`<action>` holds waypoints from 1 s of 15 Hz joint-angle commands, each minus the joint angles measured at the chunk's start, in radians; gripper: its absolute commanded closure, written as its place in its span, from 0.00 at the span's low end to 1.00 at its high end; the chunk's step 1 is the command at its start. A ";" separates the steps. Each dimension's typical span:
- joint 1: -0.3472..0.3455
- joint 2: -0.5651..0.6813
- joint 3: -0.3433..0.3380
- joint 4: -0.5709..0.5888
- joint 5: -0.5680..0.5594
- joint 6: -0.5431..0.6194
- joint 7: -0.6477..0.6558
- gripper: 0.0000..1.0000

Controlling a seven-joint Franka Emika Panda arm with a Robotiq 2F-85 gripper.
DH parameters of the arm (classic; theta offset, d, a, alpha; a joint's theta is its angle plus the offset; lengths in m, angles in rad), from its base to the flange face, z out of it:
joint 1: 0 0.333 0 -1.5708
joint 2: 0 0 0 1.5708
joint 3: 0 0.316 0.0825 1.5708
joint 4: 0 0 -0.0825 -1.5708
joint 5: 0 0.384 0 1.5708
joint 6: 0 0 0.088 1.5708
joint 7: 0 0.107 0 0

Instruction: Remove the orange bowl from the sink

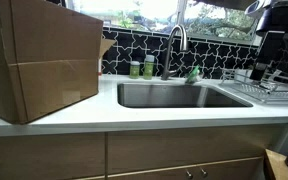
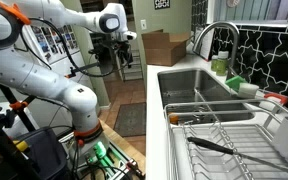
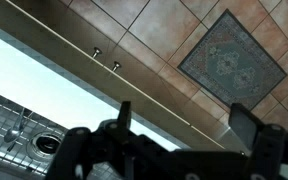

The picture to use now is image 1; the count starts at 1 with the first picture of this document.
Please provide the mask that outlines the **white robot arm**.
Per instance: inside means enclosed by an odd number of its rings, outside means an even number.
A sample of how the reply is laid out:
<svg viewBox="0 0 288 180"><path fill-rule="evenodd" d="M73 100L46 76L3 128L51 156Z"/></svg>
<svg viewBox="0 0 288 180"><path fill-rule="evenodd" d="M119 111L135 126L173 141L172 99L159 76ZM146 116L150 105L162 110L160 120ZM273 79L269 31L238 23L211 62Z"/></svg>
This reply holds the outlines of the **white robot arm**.
<svg viewBox="0 0 288 180"><path fill-rule="evenodd" d="M288 35L288 0L256 0L244 13L258 20L255 33L262 40L250 79L260 81Z"/></svg>

